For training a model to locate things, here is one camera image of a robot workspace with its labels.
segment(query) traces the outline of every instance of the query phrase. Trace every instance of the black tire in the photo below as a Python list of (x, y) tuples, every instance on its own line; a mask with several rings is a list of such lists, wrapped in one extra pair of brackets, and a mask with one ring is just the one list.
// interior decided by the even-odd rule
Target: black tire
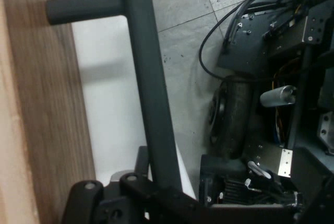
[(252, 87), (245, 83), (223, 82), (221, 89), (225, 89), (225, 109), (213, 148), (222, 158), (237, 159), (244, 147), (252, 103)]

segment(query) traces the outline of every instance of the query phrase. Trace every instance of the silver cylinder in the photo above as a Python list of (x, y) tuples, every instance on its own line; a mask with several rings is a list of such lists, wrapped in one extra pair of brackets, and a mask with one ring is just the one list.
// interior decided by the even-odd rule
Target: silver cylinder
[(274, 90), (263, 93), (260, 96), (260, 102), (266, 108), (295, 104), (296, 90), (297, 89), (294, 86), (279, 87)]

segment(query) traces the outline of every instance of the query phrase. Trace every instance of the wooden panel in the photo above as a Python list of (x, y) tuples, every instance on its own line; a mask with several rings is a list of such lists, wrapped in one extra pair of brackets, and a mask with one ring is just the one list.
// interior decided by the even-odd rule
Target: wooden panel
[(39, 223), (12, 60), (0, 0), (0, 223)]
[(59, 223), (70, 187), (94, 179), (70, 25), (48, 25), (46, 0), (4, 0), (41, 223)]

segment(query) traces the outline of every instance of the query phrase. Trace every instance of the screw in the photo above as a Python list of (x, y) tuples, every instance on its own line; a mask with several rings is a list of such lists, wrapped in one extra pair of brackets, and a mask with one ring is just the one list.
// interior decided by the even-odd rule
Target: screw
[(135, 175), (130, 175), (128, 178), (126, 178), (128, 181), (136, 181), (137, 180), (137, 176)]
[(86, 185), (85, 185), (85, 189), (88, 189), (88, 190), (91, 190), (95, 187), (95, 184), (92, 183), (92, 182), (88, 182)]

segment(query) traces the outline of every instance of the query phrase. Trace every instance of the machine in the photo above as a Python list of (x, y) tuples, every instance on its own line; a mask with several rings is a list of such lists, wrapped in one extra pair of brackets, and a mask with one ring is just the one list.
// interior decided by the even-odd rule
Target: machine
[[(46, 10), (53, 25), (127, 17), (147, 137), (134, 173), (72, 187), (63, 223), (332, 222), (334, 0), (245, 0), (206, 36), (199, 61), (222, 83), (199, 201), (182, 193), (152, 0), (50, 0)], [(218, 66), (235, 75), (220, 77), (201, 52), (232, 14)]]

